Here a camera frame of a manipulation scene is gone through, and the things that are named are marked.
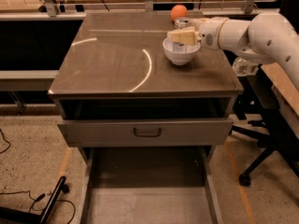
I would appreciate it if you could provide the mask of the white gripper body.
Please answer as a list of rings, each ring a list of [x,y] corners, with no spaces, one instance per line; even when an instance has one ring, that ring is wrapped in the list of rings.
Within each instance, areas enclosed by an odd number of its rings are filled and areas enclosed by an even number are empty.
[[[205,49],[220,49],[219,36],[221,27],[228,21],[225,17],[191,19],[191,25],[199,33],[199,41]]]

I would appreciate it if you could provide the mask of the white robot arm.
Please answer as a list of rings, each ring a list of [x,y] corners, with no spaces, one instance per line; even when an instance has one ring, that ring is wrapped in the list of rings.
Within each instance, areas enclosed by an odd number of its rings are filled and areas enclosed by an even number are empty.
[[[192,26],[169,31],[167,37],[184,45],[229,50],[260,64],[276,62],[299,90],[299,35],[281,14],[261,13],[251,21],[213,17],[191,22]]]

